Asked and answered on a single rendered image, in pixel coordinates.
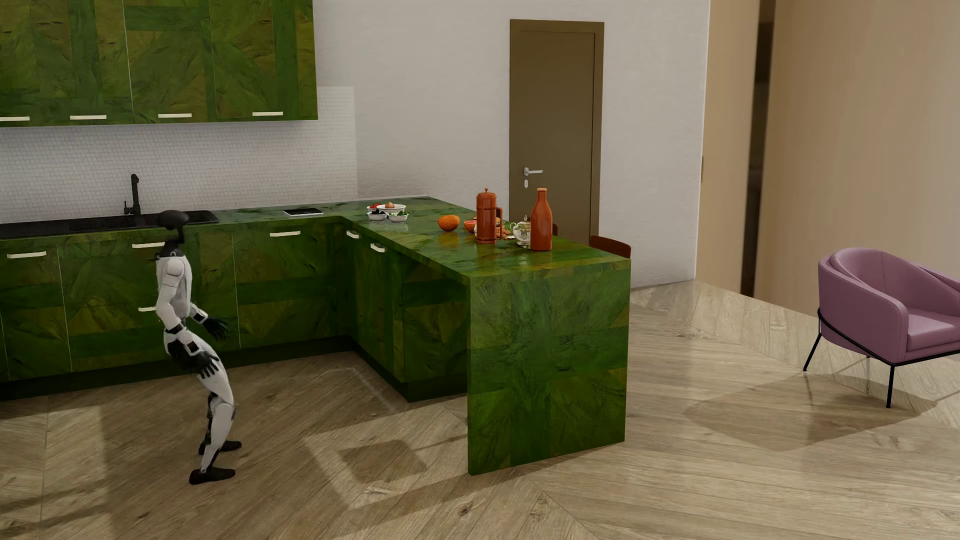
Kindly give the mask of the white right robot leg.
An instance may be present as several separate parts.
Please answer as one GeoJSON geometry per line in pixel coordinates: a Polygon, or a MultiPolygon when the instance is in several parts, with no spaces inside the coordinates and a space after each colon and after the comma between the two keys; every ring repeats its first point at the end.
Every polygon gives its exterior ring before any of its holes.
{"type": "Polygon", "coordinates": [[[208,433],[200,465],[189,476],[190,485],[200,485],[228,480],[235,475],[234,469],[218,468],[213,464],[221,451],[226,450],[224,445],[234,423],[235,400],[226,368],[215,350],[203,338],[196,337],[194,343],[197,345],[188,346],[190,359],[197,362],[198,379],[211,396],[208,400],[208,433]]]}

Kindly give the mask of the black robot head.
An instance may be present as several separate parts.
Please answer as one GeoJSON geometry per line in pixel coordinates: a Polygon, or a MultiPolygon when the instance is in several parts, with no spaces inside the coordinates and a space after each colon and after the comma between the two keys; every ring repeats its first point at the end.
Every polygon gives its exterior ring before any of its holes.
{"type": "Polygon", "coordinates": [[[190,217],[186,212],[174,209],[164,210],[156,216],[156,224],[159,227],[163,227],[169,231],[176,230],[175,242],[177,244],[186,242],[184,227],[189,220],[190,217]]]}

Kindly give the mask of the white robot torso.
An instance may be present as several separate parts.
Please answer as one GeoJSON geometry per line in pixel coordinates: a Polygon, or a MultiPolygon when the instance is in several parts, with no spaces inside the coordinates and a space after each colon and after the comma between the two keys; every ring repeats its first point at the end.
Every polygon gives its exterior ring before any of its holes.
{"type": "Polygon", "coordinates": [[[192,270],[178,241],[167,240],[155,260],[158,295],[154,311],[165,332],[175,335],[197,314],[191,300],[192,270]]]}

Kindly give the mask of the black kitchen sink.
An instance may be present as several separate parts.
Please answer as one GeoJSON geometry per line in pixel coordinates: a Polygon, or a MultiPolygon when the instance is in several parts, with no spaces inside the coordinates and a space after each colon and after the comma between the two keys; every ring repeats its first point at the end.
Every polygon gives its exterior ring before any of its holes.
{"type": "Polygon", "coordinates": [[[110,215],[0,224],[0,241],[117,234],[132,239],[167,240],[174,231],[159,225],[158,213],[110,215]]]}

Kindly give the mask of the orange ceramic bottle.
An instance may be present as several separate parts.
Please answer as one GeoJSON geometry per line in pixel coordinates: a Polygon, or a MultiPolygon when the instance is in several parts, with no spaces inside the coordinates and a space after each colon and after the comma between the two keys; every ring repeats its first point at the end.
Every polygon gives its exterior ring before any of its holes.
{"type": "Polygon", "coordinates": [[[545,187],[536,189],[536,199],[530,214],[530,223],[530,249],[537,252],[550,251],[553,242],[553,214],[547,202],[547,188],[545,187]]]}

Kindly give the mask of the white left robot leg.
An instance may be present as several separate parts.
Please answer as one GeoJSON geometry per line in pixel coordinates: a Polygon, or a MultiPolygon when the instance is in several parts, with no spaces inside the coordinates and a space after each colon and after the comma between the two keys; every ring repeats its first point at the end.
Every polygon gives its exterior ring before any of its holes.
{"type": "Polygon", "coordinates": [[[235,400],[230,381],[225,372],[199,381],[209,392],[207,400],[207,430],[200,445],[203,461],[211,461],[219,452],[232,452],[242,448],[239,440],[229,440],[234,423],[235,400]]]}

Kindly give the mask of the white robot leg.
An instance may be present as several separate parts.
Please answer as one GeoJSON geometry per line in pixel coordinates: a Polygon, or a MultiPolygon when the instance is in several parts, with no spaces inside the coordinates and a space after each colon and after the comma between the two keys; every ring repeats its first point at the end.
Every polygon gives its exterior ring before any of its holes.
{"type": "Polygon", "coordinates": [[[224,445],[234,423],[235,400],[226,368],[215,350],[203,338],[196,337],[194,343],[197,345],[188,346],[190,359],[197,362],[198,379],[211,396],[208,400],[208,433],[200,465],[189,476],[190,485],[200,485],[228,480],[235,475],[234,469],[218,468],[213,464],[221,451],[226,450],[224,445]]]}
{"type": "Polygon", "coordinates": [[[230,381],[225,372],[199,381],[209,392],[207,400],[207,430],[200,445],[203,461],[211,461],[219,452],[232,452],[242,448],[239,440],[229,440],[234,423],[235,400],[230,381]]]}

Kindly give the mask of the brown interior door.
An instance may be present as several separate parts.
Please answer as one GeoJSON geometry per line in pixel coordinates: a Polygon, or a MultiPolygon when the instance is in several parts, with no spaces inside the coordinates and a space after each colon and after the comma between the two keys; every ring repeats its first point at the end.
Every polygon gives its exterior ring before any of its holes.
{"type": "Polygon", "coordinates": [[[602,22],[510,20],[509,215],[529,214],[547,189],[558,234],[598,233],[603,108],[602,22]],[[523,187],[523,167],[541,169],[523,187]]]}

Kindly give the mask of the green kitchen counter unit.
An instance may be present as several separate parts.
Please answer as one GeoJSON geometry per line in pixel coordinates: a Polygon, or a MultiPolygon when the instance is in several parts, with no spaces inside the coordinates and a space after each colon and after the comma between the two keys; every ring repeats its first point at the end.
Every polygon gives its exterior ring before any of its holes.
{"type": "MultiPolygon", "coordinates": [[[[467,469],[484,474],[625,438],[631,263],[555,238],[478,244],[393,199],[190,211],[194,302],[228,367],[354,350],[408,402],[467,395],[467,469]],[[313,207],[316,217],[285,209],[313,207]]],[[[0,400],[181,374],[163,350],[154,256],[117,233],[0,241],[0,400]]]]}

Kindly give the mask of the green wall cabinet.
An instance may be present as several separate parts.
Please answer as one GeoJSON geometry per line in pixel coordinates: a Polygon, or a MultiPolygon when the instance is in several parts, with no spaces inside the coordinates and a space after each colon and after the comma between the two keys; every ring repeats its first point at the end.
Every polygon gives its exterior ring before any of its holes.
{"type": "Polygon", "coordinates": [[[313,0],[0,0],[0,128],[317,118],[313,0]]]}

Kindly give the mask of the orange french press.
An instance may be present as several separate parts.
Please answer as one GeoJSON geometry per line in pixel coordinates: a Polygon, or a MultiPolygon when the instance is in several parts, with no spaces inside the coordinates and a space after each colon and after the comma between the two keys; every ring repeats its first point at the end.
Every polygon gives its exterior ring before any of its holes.
{"type": "Polygon", "coordinates": [[[497,204],[497,195],[485,188],[476,196],[476,243],[494,244],[501,236],[502,208],[497,204]]]}

